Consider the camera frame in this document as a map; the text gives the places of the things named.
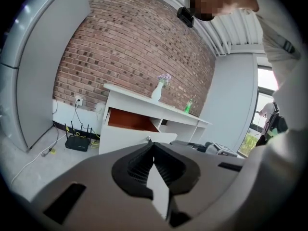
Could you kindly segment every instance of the window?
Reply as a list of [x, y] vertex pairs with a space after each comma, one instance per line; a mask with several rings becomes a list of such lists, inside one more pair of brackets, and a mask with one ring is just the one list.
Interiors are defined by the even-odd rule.
[[238, 151], [240, 154], [249, 156], [251, 150], [256, 146], [256, 142], [260, 138], [262, 129], [266, 123], [266, 118], [259, 116], [259, 112], [263, 109], [264, 105], [274, 101], [272, 94], [277, 89], [278, 85], [273, 71], [268, 67], [258, 67], [258, 95], [255, 114]]

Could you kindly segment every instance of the router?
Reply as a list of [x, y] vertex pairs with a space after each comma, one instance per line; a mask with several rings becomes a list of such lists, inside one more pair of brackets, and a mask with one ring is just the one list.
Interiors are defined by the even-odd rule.
[[81, 128], [80, 128], [80, 136], [75, 136], [74, 129], [73, 129], [73, 122], [71, 121], [72, 124], [72, 132], [73, 135], [70, 135], [69, 137], [67, 136], [67, 130], [66, 132], [66, 142], [65, 142], [65, 147], [68, 149], [76, 150], [76, 151], [81, 151], [81, 152], [86, 152], [88, 150], [88, 145], [90, 144], [90, 139], [88, 140], [88, 129], [89, 125], [87, 128], [87, 135], [85, 137], [82, 137], [82, 123], [81, 123]]

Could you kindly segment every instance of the person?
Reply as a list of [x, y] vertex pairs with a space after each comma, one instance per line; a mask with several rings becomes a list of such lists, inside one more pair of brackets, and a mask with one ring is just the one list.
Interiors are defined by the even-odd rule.
[[277, 111], [278, 111], [278, 106], [275, 102], [267, 103], [266, 105], [264, 105], [263, 109], [260, 110], [259, 116], [266, 117], [266, 121], [265, 121], [263, 130], [261, 132], [261, 136], [256, 143], [256, 146], [266, 144], [267, 141], [266, 141], [265, 133], [267, 132], [267, 129], [269, 128], [270, 118]]
[[254, 11], [263, 30], [263, 46], [280, 87], [304, 55], [303, 40], [291, 16], [278, 0], [185, 0], [196, 18], [210, 21], [235, 9]]

